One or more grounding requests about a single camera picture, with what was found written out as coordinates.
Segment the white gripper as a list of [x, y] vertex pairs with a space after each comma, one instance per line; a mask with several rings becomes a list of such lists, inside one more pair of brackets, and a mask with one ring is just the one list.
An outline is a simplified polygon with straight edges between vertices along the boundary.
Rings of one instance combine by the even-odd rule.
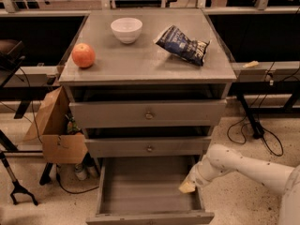
[[194, 165], [178, 189], [182, 193], [191, 193], [194, 192], [196, 188], [202, 188], [204, 183], [202, 167], [200, 165]]

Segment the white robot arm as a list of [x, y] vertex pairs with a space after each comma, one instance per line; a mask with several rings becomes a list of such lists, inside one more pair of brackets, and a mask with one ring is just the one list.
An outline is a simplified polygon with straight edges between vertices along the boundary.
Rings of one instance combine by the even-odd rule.
[[281, 196], [277, 225], [300, 225], [300, 166], [290, 167], [245, 157], [222, 144], [213, 144], [179, 186], [182, 193], [203, 188], [215, 178], [238, 172]]

